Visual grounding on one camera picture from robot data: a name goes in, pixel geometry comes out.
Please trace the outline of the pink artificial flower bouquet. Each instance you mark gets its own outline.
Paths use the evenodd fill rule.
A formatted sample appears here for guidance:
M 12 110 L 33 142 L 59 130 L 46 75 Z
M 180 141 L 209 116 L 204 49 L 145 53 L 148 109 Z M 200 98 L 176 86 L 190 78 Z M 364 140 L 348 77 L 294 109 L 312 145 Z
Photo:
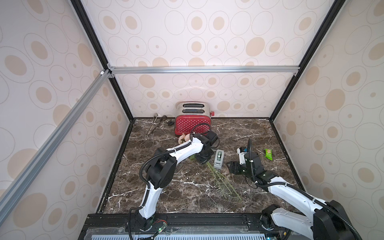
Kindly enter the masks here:
M 201 164 L 196 155 L 178 164 L 171 183 L 189 198 L 235 203 L 243 200 L 223 169 L 215 169 L 212 160 Z

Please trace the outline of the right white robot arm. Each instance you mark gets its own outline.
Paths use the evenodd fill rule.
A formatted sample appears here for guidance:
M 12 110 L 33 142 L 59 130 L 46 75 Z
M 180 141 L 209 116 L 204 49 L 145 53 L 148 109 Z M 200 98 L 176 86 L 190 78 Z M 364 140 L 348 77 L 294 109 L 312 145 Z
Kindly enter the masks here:
M 253 184 L 271 193 L 300 211 L 293 213 L 272 204 L 262 211 L 262 227 L 271 231 L 285 228 L 310 240 L 360 240 L 344 207 L 337 201 L 327 202 L 291 185 L 262 165 L 260 156 L 250 147 L 238 149 L 239 160 L 227 162 L 229 172 L 243 175 Z

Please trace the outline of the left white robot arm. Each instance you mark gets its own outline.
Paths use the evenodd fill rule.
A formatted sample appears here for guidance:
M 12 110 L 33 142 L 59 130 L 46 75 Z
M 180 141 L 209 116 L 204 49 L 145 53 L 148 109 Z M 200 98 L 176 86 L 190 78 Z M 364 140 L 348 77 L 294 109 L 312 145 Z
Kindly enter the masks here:
M 177 165 L 191 156 L 200 164 L 205 164 L 214 155 L 214 144 L 218 140 L 218 135 L 213 131 L 194 133 L 190 140 L 174 148 L 157 149 L 139 172 L 140 179 L 146 184 L 146 192 L 141 205 L 135 210 L 135 218 L 143 222 L 150 220 L 156 213 L 156 205 L 163 188 L 174 177 Z

